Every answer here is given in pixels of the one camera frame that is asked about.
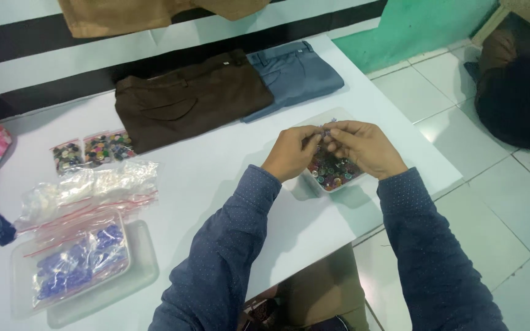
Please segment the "green wall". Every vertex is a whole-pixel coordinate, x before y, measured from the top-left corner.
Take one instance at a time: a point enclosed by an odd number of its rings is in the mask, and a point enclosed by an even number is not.
[[[496,7],[497,0],[388,0],[377,29],[333,41],[368,73],[467,38]]]

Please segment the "black stripe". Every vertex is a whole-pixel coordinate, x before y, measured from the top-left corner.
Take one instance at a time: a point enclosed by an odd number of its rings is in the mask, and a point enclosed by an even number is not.
[[[331,27],[342,28],[366,19],[381,17],[385,4],[386,0],[379,0],[226,40],[179,49],[138,61],[16,89],[0,94],[0,119],[109,91],[114,89],[115,82],[128,75],[150,78],[185,65],[200,63],[210,56],[232,49],[241,48],[245,53],[255,52],[320,34]],[[357,15],[363,19],[355,22]]]
[[[285,0],[272,0],[270,3],[281,1]],[[203,8],[195,8],[178,13],[171,22],[177,24],[213,15]],[[114,37],[73,38],[61,13],[4,24],[0,25],[0,63]]]

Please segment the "plastic bag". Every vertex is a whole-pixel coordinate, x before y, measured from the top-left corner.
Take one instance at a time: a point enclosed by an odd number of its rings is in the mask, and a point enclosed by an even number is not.
[[[135,159],[113,169],[81,169],[58,184],[38,184],[22,196],[22,213],[13,226],[18,234],[41,234],[105,209],[128,216],[156,201],[158,171],[159,163]]]
[[[110,133],[108,138],[109,148],[115,161],[122,161],[136,156],[132,146],[132,139],[130,139],[125,129]]]
[[[67,172],[77,171],[83,167],[81,146],[79,139],[73,139],[50,149],[56,164],[56,173],[59,176]]]
[[[129,266],[120,213],[84,215],[13,250],[12,313],[28,317],[121,275]]]
[[[96,168],[105,163],[110,163],[108,132],[100,132],[83,139],[85,164],[89,168]]]

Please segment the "blue trousers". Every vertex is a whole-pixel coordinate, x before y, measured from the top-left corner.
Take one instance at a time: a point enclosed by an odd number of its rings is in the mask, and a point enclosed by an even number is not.
[[[335,92],[344,86],[340,75],[305,41],[247,55],[275,101],[241,122],[251,122],[283,107]]]

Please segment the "tiled floor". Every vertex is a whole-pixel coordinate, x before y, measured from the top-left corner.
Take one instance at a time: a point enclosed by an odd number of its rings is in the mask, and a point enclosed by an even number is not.
[[[368,77],[463,175],[436,201],[492,291],[510,331],[530,329],[530,151],[479,122],[476,86],[463,67],[480,49],[456,42]],[[396,257],[381,231],[355,247],[368,304],[384,331],[410,330]]]

